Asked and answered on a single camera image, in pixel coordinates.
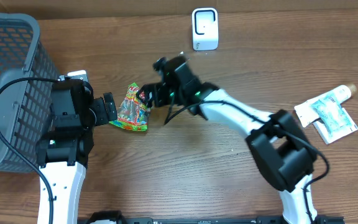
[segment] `gray plastic basket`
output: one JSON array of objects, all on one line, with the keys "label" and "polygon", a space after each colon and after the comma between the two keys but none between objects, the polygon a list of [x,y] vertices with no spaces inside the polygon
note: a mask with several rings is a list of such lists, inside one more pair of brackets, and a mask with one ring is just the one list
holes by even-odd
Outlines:
[{"label": "gray plastic basket", "polygon": [[[37,21],[25,14],[0,13],[0,87],[22,77],[54,78],[59,72],[39,42]],[[0,96],[0,129],[32,162],[35,143],[48,130],[50,89],[47,82],[22,82]],[[29,172],[0,140],[0,171]]]}]

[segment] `white device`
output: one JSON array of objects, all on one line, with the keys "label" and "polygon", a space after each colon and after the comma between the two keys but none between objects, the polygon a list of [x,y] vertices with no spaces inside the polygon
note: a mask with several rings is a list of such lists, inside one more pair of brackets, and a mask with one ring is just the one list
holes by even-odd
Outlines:
[{"label": "white device", "polygon": [[212,7],[198,8],[191,21],[194,50],[215,50],[219,43],[218,12]]}]

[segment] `colorful snack wrapper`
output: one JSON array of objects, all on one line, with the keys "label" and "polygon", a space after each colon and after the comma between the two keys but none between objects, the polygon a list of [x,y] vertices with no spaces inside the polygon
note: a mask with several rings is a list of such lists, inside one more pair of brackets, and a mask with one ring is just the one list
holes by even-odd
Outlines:
[{"label": "colorful snack wrapper", "polygon": [[136,83],[128,86],[127,95],[121,103],[120,108],[117,109],[118,119],[110,121],[111,124],[131,131],[146,131],[147,122],[149,120],[150,108],[139,102],[136,98],[136,93],[139,87]]}]

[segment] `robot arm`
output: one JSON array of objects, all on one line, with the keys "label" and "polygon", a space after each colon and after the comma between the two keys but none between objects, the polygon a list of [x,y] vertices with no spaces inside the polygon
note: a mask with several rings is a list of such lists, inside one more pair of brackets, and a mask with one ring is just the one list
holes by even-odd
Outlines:
[{"label": "robot arm", "polygon": [[[312,179],[316,153],[285,134],[290,133],[308,143],[290,113],[259,111],[235,100],[213,84],[201,83],[192,74],[184,56],[171,60],[161,58],[154,64],[154,69],[162,76],[162,81],[143,86],[137,94],[140,100],[147,106],[153,103],[156,107],[183,105],[194,115],[236,130],[246,140],[260,173],[279,191],[284,219],[289,224],[310,223],[303,187]],[[274,148],[272,143],[283,137],[287,141]],[[310,186],[306,197],[315,219],[317,212]]]},{"label": "robot arm", "polygon": [[[93,148],[93,128],[117,119],[111,93],[94,98],[85,71],[61,76],[52,85],[52,129],[36,145],[37,163],[53,195],[53,223],[76,224],[78,202],[88,154]],[[49,195],[40,180],[38,224],[47,224]]]}]

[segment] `wooden table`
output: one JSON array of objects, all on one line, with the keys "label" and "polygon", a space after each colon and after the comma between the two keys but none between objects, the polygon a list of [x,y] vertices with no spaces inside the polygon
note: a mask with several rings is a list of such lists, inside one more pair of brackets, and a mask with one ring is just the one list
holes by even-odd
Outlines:
[{"label": "wooden table", "polygon": [[[358,87],[358,10],[219,15],[219,47],[194,52],[190,16],[111,17],[39,21],[42,43],[62,73],[85,69],[95,95],[121,103],[127,85],[159,81],[152,64],[188,53],[193,71],[260,110],[293,110],[305,100],[353,82]],[[358,93],[343,106],[358,125]],[[262,178],[244,140],[225,126],[182,113],[163,126],[153,111],[149,130],[95,129],[95,146],[79,217],[122,210],[127,217],[239,218],[280,215],[282,204]],[[313,184],[320,214],[358,223],[358,131],[325,145],[331,162]],[[325,169],[321,159],[315,175]],[[39,178],[0,173],[0,223],[35,223]]]}]

